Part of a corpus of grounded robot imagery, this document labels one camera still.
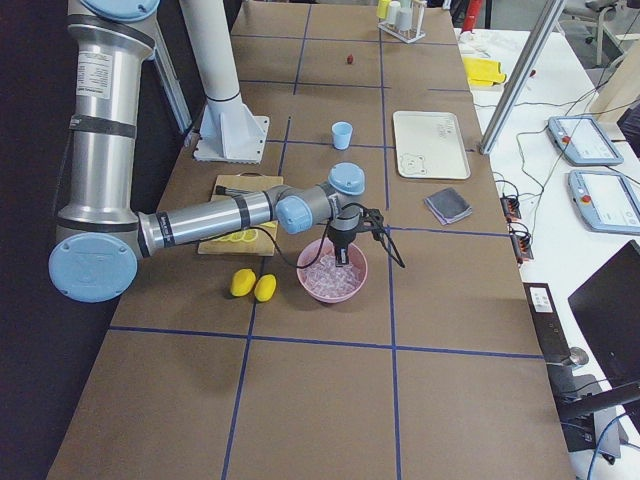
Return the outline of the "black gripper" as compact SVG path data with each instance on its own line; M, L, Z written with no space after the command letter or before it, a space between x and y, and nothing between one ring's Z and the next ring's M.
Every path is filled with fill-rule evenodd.
M349 206L330 221L328 237L334 245L335 265L348 265L348 246L355 240L361 208Z

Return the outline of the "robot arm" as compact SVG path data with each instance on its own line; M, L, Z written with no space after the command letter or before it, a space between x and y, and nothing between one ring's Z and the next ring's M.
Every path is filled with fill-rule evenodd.
M56 214L56 243L48 270L64 296L97 303L123 294L140 260L162 249L245 231L276 221L290 234L328 225L339 265L348 261L364 213L358 198L365 174L339 163L307 190L277 185L229 191L217 201L177 210L159 207L169 179L166 158L139 160L139 127L148 125L141 84L155 79L182 132L200 129L199 161L257 164L270 120L245 104L232 52L225 6L184 1L180 21L205 95L201 117L186 101L155 1L72 1L67 29L75 39L75 111L63 171L67 204Z

